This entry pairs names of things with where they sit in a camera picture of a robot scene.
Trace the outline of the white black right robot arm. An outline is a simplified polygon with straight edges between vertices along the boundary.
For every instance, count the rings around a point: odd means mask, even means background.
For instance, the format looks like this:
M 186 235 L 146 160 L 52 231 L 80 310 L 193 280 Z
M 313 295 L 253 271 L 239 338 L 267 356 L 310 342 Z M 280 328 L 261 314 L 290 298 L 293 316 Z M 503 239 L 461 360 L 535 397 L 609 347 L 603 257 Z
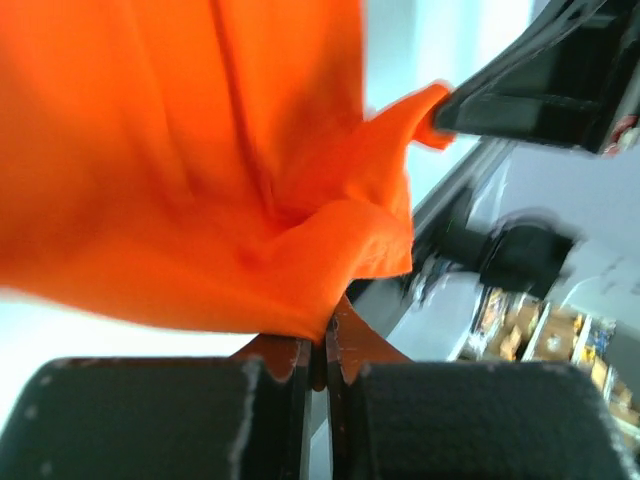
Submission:
M 488 136 L 605 159 L 639 142 L 639 4 L 550 1 L 434 115 L 441 132 Z M 506 292 L 547 296 L 577 242 L 540 214 L 484 233 L 448 221 L 438 254 Z

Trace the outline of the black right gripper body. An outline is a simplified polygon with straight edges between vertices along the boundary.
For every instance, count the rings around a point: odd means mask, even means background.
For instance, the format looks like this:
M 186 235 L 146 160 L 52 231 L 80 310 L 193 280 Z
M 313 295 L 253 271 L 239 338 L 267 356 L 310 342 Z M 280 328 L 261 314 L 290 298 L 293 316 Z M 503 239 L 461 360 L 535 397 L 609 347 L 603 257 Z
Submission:
M 639 4 L 550 1 L 502 53 L 450 99 L 497 87 L 576 84 L 600 103 L 596 155 L 615 155 L 639 140 Z

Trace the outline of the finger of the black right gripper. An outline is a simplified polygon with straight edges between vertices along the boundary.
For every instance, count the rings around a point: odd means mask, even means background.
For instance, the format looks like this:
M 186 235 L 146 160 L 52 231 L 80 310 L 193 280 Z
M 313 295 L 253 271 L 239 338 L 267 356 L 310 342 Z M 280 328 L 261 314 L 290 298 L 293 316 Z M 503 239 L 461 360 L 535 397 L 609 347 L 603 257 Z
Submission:
M 529 144 L 600 151 L 593 130 L 598 97 L 576 85 L 497 87 L 450 99 L 434 116 L 440 131 L 488 136 Z

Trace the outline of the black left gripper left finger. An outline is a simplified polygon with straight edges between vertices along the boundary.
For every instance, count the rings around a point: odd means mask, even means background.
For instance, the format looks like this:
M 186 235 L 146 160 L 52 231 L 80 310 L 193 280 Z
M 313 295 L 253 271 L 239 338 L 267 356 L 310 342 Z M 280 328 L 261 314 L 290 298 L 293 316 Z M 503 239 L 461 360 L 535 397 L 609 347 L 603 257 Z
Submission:
M 303 479 L 312 346 L 255 337 L 227 357 L 65 357 L 26 383 L 5 479 Z

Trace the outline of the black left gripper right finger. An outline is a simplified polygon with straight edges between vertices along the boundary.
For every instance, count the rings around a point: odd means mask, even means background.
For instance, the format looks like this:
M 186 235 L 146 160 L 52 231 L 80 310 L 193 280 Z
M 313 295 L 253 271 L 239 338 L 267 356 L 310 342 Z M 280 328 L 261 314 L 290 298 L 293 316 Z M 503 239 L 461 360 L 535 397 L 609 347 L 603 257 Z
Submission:
M 337 479 L 631 479 L 601 393 L 559 362 L 415 362 L 347 299 L 326 337 Z

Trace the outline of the orange t shirt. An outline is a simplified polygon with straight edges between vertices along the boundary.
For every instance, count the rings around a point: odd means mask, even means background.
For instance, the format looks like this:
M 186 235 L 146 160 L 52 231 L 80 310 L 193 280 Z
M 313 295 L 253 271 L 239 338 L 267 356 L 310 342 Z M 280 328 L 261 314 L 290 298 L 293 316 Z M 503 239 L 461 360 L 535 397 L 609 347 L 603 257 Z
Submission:
M 434 83 L 367 116 L 357 1 L 5 1 L 1 283 L 154 327 L 314 342 L 412 268 Z

